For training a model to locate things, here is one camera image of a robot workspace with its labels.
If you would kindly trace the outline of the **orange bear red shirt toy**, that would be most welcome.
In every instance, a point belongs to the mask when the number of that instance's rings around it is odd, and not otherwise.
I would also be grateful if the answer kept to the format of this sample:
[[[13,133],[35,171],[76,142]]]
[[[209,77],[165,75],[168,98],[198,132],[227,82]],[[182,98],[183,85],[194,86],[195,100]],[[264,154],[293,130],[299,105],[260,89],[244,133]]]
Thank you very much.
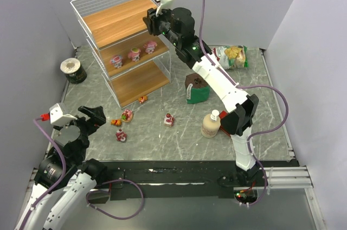
[[[145,103],[147,100],[148,100],[148,97],[146,95],[138,98],[138,101],[140,104]]]

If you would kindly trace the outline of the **pink pig purple bow toy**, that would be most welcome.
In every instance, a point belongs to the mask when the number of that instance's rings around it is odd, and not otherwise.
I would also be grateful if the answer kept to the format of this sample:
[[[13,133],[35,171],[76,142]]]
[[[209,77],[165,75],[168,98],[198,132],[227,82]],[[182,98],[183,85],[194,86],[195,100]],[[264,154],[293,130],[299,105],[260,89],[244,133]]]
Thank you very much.
[[[145,53],[152,54],[157,47],[157,42],[155,41],[148,41],[146,44],[143,45],[143,48],[145,49]]]

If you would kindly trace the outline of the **pink bear green hat toy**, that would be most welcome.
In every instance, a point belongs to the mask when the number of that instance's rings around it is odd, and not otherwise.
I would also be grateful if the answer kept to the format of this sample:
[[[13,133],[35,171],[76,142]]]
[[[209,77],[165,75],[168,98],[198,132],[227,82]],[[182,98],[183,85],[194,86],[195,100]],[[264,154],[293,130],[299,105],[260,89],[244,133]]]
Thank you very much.
[[[140,59],[140,53],[141,53],[141,50],[138,47],[133,47],[130,49],[130,52],[128,53],[127,57],[131,61],[136,62],[136,61],[139,61]]]

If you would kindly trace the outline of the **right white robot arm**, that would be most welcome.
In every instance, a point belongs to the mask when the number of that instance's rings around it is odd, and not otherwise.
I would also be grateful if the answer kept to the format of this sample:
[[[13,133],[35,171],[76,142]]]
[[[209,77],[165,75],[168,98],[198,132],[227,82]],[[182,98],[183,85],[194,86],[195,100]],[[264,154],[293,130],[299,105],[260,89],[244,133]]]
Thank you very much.
[[[249,136],[259,99],[238,88],[237,83],[222,68],[210,48],[195,34],[195,20],[186,8],[147,10],[143,17],[149,34],[163,35],[174,47],[176,55],[190,69],[200,75],[223,102],[227,115],[221,125],[233,141],[236,165],[244,170],[252,169],[253,157]]]

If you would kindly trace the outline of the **pink blue bear toy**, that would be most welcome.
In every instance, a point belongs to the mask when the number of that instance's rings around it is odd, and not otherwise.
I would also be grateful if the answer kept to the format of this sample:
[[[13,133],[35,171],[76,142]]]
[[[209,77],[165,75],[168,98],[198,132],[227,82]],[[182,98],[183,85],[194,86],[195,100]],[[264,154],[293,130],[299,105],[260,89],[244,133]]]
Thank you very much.
[[[121,55],[115,55],[110,59],[110,64],[118,69],[123,66],[123,57]]]

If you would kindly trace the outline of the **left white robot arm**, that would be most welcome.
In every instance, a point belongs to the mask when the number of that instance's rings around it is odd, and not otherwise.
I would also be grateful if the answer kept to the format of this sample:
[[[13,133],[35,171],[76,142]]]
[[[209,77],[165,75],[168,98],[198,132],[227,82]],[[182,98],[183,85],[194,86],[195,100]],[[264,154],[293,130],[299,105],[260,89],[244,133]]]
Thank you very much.
[[[63,103],[34,119],[49,121],[59,135],[37,169],[31,196],[16,229],[60,229],[86,194],[106,179],[107,167],[96,159],[86,160],[89,136],[106,123],[102,106],[80,106],[82,117],[69,114]]]

